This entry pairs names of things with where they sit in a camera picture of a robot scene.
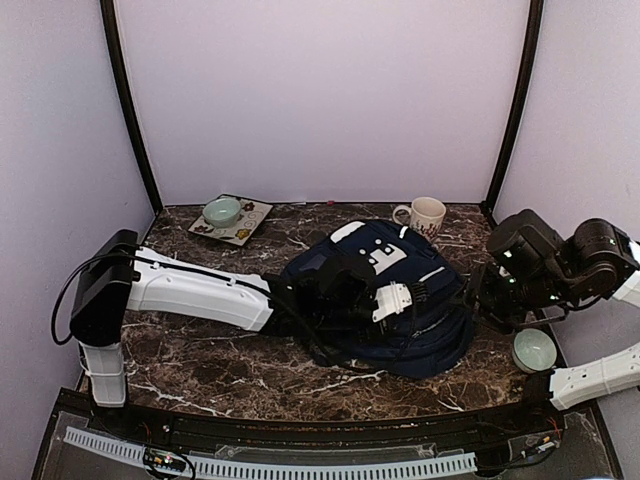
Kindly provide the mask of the navy blue student backpack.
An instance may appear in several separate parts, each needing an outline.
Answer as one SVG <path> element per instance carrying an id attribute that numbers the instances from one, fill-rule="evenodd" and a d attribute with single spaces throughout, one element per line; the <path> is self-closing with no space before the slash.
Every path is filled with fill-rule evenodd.
<path id="1" fill-rule="evenodd" d="M 382 338 L 355 343 L 324 333 L 324 316 L 334 305 L 320 297 L 316 277 L 333 256 L 361 256 L 374 267 L 375 315 L 388 327 Z M 425 379 L 454 366 L 474 335 L 470 312 L 455 300 L 464 285 L 461 275 L 428 240 L 387 220 L 343 225 L 291 260 L 281 278 L 292 289 L 298 314 L 278 330 L 309 341 L 322 366 L 357 360 Z"/>

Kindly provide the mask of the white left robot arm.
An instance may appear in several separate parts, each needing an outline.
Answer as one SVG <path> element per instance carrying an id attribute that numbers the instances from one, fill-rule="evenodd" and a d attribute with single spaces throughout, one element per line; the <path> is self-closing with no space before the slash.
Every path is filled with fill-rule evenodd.
<path id="1" fill-rule="evenodd" d="M 128 311 L 166 312 L 222 322 L 248 332 L 311 340 L 333 365 L 322 330 L 365 332 L 413 306 L 408 286 L 378 287 L 365 259 L 338 256 L 293 280 L 221 272 L 161 255 L 116 232 L 78 265 L 60 292 L 75 290 L 69 340 L 76 340 L 101 417 L 120 436 L 141 427 L 127 403 L 121 329 Z"/>

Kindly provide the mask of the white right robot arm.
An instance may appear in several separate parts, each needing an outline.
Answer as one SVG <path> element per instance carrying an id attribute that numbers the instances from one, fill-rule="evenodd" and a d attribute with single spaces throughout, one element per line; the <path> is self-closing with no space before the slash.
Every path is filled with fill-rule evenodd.
<path id="1" fill-rule="evenodd" d="M 585 220 L 562 238 L 524 209 L 492 231 L 486 250 L 493 260 L 473 271 L 463 299 L 478 320 L 501 333 L 595 315 L 611 301 L 639 305 L 639 244 L 607 220 Z M 526 381 L 510 424 L 530 434 L 549 416 L 546 401 L 568 410 L 638 384 L 638 344 L 581 365 L 545 368 Z"/>

